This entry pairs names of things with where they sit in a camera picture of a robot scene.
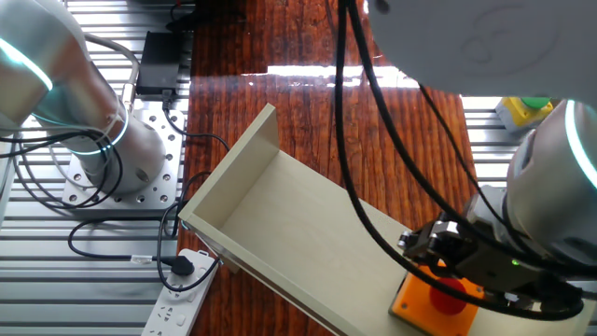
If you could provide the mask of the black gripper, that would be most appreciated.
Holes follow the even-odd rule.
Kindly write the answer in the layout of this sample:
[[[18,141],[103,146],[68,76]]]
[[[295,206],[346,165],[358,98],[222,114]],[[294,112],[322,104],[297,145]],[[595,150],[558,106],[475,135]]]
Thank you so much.
[[[458,275],[484,288],[484,299],[498,311],[541,312],[571,309],[581,303],[578,289],[556,273],[528,267],[484,243],[471,244],[455,221],[436,220],[398,240],[403,256],[422,265],[442,260]]]

